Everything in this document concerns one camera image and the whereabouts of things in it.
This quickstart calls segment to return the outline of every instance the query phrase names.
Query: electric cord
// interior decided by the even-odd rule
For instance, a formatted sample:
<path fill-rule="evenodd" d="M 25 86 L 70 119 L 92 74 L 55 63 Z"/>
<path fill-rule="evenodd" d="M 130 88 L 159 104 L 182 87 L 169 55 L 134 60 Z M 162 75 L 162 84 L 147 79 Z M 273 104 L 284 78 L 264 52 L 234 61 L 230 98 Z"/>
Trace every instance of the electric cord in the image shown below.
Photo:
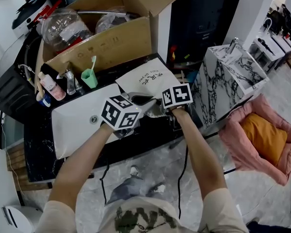
<path fill-rule="evenodd" d="M 15 170 L 12 168 L 12 165 L 11 165 L 11 158 L 10 158 L 10 155 L 9 155 L 7 149 L 6 149 L 6 136 L 5 136 L 5 132 L 4 132 L 4 129 L 3 129 L 3 124 L 1 124 L 1 127 L 2 127 L 2 132 L 3 132 L 3 135 L 4 135 L 4 150 L 5 150 L 5 152 L 6 152 L 7 155 L 8 155 L 9 162 L 10 162 L 10 167 L 11 167 L 12 171 L 13 171 L 13 172 L 15 173 L 15 175 L 16 175 L 17 183 L 18 183 L 19 190 L 20 190 L 21 194 L 24 195 L 24 196 L 26 197 L 26 195 L 23 193 L 22 189 L 20 188 L 18 175 L 17 175 L 17 173 L 15 172 Z"/>
<path fill-rule="evenodd" d="M 180 195 L 180 180 L 182 178 L 182 176 L 184 175 L 185 169 L 186 169 L 186 165 L 188 163 L 188 154 L 189 154 L 189 148 L 188 146 L 186 146 L 186 151 L 185 151 L 185 159 L 184 159 L 184 167 L 183 167 L 183 171 L 178 179 L 178 208 L 179 208 L 179 219 L 181 217 L 181 206 L 180 206 L 180 200 L 181 200 L 181 195 Z"/>
<path fill-rule="evenodd" d="M 27 81 L 34 87 L 34 83 L 33 83 L 33 81 L 32 81 L 32 79 L 31 79 L 31 76 L 30 76 L 30 74 L 29 74 L 29 71 L 28 70 L 30 70 L 30 69 L 28 69 L 28 52 L 29 52 L 29 50 L 30 50 L 30 48 L 31 48 L 31 46 L 32 46 L 32 44 L 37 40 L 37 39 L 41 39 L 41 36 L 37 36 L 35 39 L 33 39 L 32 40 L 32 42 L 30 43 L 30 44 L 28 44 L 27 46 L 26 46 L 26 50 L 25 50 L 25 55 L 24 55 L 24 66 L 26 67 L 26 68 L 24 68 L 24 70 L 25 70 L 25 76 L 26 76 L 26 79 L 27 79 Z"/>
<path fill-rule="evenodd" d="M 25 67 L 25 68 L 27 68 L 30 72 L 32 72 L 33 74 L 35 74 L 35 72 L 33 71 L 33 69 L 32 69 L 31 67 L 25 65 L 25 64 L 20 64 L 20 65 L 18 65 L 18 67 L 19 67 L 19 68 L 21 68 L 21 67 Z"/>
<path fill-rule="evenodd" d="M 105 192 L 105 187 L 103 185 L 103 179 L 104 177 L 106 176 L 108 170 L 109 170 L 110 166 L 109 166 L 109 162 L 108 162 L 108 159 L 107 159 L 107 168 L 106 170 L 104 171 L 102 177 L 99 179 L 101 181 L 101 188 L 102 188 L 102 192 L 103 192 L 103 197 L 105 198 L 105 205 L 107 204 L 107 198 L 106 198 L 106 192 Z"/>

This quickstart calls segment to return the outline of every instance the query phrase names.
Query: white t-shirt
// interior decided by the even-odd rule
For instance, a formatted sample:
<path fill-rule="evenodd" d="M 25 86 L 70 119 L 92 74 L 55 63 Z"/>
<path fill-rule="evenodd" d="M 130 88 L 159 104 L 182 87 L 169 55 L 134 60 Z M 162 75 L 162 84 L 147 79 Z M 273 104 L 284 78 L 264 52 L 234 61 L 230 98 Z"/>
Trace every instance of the white t-shirt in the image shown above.
<path fill-rule="evenodd" d="M 248 229 L 226 188 L 210 192 L 205 197 L 203 204 L 203 214 L 198 232 L 248 233 Z M 58 201 L 47 202 L 35 233 L 76 232 L 74 211 Z M 114 202 L 106 211 L 98 232 L 192 233 L 191 230 L 181 226 L 171 204 L 146 197 L 133 197 L 127 201 Z"/>

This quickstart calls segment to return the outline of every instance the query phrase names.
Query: faucet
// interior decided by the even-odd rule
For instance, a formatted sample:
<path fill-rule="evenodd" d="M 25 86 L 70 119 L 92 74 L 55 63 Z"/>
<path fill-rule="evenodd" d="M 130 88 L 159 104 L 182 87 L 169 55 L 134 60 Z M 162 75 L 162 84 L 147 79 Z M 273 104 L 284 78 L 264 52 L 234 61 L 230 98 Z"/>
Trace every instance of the faucet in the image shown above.
<path fill-rule="evenodd" d="M 231 44 L 229 45 L 229 47 L 227 49 L 227 53 L 231 54 L 238 43 L 239 43 L 239 39 L 237 37 L 235 37 L 232 40 Z"/>
<path fill-rule="evenodd" d="M 263 25 L 264 25 L 264 23 L 265 23 L 267 20 L 270 20 L 270 21 L 271 21 L 271 24 L 270 24 L 270 25 L 269 25 L 269 26 L 264 30 L 264 35 L 267 34 L 267 32 L 269 31 L 269 29 L 271 28 L 272 23 L 273 23 L 272 19 L 270 19 L 269 17 L 267 17 L 267 18 L 264 20 Z"/>
<path fill-rule="evenodd" d="M 68 95 L 73 95 L 79 92 L 81 95 L 85 93 L 83 86 L 79 84 L 78 80 L 74 77 L 71 69 L 66 69 L 65 73 L 58 74 L 56 79 L 62 79 L 63 77 L 67 78 L 67 93 Z"/>

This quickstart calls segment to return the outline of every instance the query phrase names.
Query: washbasin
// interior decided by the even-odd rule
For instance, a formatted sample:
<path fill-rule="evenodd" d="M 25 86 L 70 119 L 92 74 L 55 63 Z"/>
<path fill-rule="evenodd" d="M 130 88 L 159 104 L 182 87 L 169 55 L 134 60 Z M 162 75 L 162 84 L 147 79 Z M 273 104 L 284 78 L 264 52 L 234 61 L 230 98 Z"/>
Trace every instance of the washbasin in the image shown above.
<path fill-rule="evenodd" d="M 72 100 L 52 111 L 52 129 L 57 159 L 70 156 L 102 123 L 100 116 L 106 98 L 120 95 L 117 84 L 111 84 Z M 118 140 L 112 134 L 107 143 Z"/>
<path fill-rule="evenodd" d="M 223 60 L 222 64 L 228 69 L 245 94 L 252 92 L 259 82 L 267 79 L 266 73 L 255 59 L 239 46 L 234 49 L 230 56 L 230 58 Z"/>
<path fill-rule="evenodd" d="M 206 128 L 269 81 L 247 51 L 239 45 L 232 53 L 228 53 L 228 49 L 229 45 L 207 49 L 192 86 L 194 107 Z"/>

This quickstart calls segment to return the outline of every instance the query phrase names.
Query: black and white marker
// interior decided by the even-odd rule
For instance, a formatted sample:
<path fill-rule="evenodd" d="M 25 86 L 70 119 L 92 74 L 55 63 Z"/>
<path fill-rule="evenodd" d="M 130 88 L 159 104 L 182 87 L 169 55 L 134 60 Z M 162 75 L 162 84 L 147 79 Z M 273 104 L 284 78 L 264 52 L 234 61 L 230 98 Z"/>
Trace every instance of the black and white marker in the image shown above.
<path fill-rule="evenodd" d="M 101 116 L 114 130 L 133 128 L 141 109 L 121 95 L 106 99 Z"/>
<path fill-rule="evenodd" d="M 192 103 L 193 98 L 189 84 L 179 84 L 163 91 L 162 101 L 164 109 L 172 106 Z"/>

